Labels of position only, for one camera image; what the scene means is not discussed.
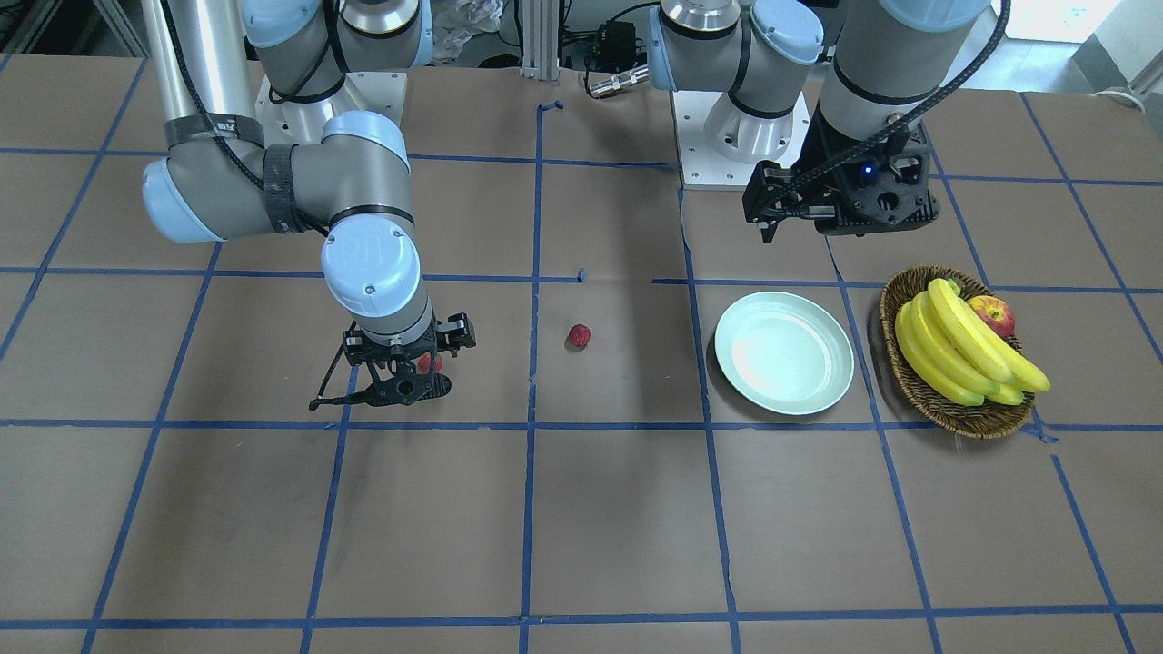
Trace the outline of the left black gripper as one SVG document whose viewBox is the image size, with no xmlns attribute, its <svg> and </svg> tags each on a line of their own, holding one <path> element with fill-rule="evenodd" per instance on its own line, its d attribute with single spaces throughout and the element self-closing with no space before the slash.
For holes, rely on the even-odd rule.
<svg viewBox="0 0 1163 654">
<path fill-rule="evenodd" d="M 743 191 L 747 223 L 772 244 L 782 221 L 801 219 L 825 235 L 909 232 L 939 219 L 939 199 L 929 190 L 933 162 L 922 125 L 897 131 L 866 152 L 823 173 L 806 173 L 761 159 Z"/>
</svg>

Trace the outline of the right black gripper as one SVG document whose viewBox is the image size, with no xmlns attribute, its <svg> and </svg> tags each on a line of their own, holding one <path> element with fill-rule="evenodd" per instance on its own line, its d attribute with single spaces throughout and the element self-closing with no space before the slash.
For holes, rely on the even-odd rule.
<svg viewBox="0 0 1163 654">
<path fill-rule="evenodd" d="M 407 344 L 374 343 L 363 330 L 345 330 L 342 351 L 352 367 L 365 365 L 373 382 L 365 390 L 342 398 L 343 405 L 368 404 L 411 406 L 450 393 L 452 381 L 443 374 L 420 375 L 414 361 L 424 351 L 457 353 L 477 346 L 476 328 L 466 313 L 456 313 L 444 322 L 431 320 L 419 339 Z"/>
</svg>

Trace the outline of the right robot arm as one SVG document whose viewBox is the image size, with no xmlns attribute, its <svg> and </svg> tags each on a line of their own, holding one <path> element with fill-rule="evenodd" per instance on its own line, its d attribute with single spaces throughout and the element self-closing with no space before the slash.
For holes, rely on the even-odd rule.
<svg viewBox="0 0 1163 654">
<path fill-rule="evenodd" d="M 354 324 L 336 353 L 370 385 L 311 407 L 447 396 L 441 353 L 472 348 L 441 322 L 415 241 L 402 128 L 358 74 L 431 62 L 428 1 L 145 1 L 169 152 L 143 173 L 154 227 L 179 243 L 323 237 L 324 284 Z"/>
</svg>

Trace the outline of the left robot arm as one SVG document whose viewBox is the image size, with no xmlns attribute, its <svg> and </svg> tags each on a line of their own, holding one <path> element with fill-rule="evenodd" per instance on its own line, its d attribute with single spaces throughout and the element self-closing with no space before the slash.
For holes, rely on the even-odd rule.
<svg viewBox="0 0 1163 654">
<path fill-rule="evenodd" d="M 661 1 L 651 12 L 648 69 L 657 88 L 716 92 L 709 134 L 719 152 L 752 165 L 741 204 L 769 242 L 790 218 L 823 235 L 909 232 L 939 219 L 928 187 L 932 148 L 919 125 L 993 54 L 950 74 L 986 1 L 849 1 L 793 165 L 782 145 L 825 50 L 825 26 L 801 1 Z"/>
</svg>

